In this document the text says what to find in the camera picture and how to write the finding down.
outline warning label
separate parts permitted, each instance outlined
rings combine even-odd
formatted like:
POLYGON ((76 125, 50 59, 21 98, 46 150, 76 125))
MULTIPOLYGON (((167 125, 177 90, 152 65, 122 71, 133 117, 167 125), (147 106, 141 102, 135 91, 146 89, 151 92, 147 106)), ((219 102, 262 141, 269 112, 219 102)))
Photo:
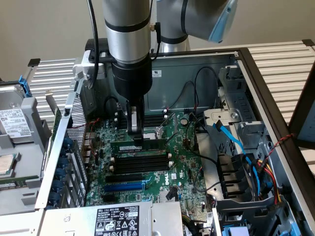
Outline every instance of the warning label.
POLYGON ((95 236, 138 236, 139 206, 97 210, 95 236))
POLYGON ((0 111, 0 121, 10 138, 31 136, 22 109, 0 111))

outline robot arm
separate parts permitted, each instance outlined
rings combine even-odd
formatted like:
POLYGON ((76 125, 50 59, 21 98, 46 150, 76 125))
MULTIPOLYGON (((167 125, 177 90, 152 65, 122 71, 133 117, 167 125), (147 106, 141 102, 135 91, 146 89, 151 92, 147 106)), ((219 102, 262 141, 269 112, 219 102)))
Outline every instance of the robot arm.
MULTIPOLYGON (((237 0, 159 0, 157 19, 162 42, 178 44, 188 34, 222 41, 231 25, 237 0)), ((116 91, 127 99, 128 133, 142 139, 144 95, 152 86, 148 0, 103 0, 116 91)))

